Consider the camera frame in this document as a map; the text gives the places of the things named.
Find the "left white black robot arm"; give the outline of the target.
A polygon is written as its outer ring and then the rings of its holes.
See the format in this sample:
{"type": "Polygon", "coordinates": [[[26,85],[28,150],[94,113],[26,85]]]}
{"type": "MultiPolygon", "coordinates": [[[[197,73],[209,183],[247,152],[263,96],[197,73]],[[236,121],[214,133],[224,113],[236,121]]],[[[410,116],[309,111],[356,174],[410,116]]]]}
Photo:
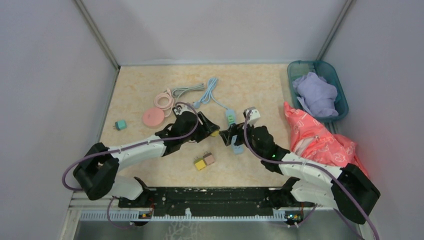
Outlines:
{"type": "Polygon", "coordinates": [[[139,177],[122,177],[118,172],[144,160],[170,155],[187,142],[199,143],[219,130],[202,112],[184,111],[174,123],[145,140],[111,147],[96,143],[72,175],[92,201],[110,195],[144,207],[150,200],[148,187],[139,177]]]}

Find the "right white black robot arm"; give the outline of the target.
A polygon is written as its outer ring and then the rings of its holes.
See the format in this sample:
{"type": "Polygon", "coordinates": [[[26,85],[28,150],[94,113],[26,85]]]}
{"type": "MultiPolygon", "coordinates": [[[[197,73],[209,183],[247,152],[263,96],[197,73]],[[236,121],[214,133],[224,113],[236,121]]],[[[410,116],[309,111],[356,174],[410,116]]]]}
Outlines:
{"type": "Polygon", "coordinates": [[[277,145],[266,126],[232,124],[219,135],[226,146],[236,137],[235,144],[248,147],[269,171],[290,178],[281,193],[287,206],[310,202],[334,208],[356,224],[370,220],[381,193],[357,165],[331,166],[300,157],[277,145]]]}

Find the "teal USB charger plug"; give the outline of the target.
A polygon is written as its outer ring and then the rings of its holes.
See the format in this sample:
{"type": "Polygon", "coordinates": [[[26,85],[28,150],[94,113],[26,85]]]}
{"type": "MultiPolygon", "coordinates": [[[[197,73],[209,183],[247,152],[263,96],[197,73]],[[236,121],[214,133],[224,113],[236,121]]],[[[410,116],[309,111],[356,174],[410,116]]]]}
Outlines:
{"type": "Polygon", "coordinates": [[[114,123],[114,128],[118,131],[124,130],[127,128],[127,123],[125,120],[118,120],[114,123]]]}

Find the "light blue power strip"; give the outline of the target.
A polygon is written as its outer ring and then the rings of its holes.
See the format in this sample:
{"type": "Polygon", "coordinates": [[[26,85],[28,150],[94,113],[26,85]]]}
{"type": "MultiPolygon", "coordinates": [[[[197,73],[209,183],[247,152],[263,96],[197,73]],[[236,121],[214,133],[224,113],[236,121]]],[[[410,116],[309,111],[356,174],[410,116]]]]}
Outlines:
{"type": "Polygon", "coordinates": [[[237,140],[237,135],[233,136],[230,146],[231,146],[233,153],[235,155],[240,155],[244,152],[244,148],[243,148],[242,145],[235,145],[236,140],[237,140]]]}

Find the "green USB charger plug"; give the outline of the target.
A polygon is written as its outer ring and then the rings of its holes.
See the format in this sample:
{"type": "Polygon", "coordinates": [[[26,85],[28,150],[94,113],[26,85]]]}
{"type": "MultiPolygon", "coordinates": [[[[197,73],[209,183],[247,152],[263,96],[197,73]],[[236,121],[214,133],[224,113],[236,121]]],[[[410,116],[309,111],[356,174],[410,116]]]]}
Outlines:
{"type": "Polygon", "coordinates": [[[225,116],[229,126],[236,123],[236,114],[233,109],[227,109],[225,111],[225,116]]]}

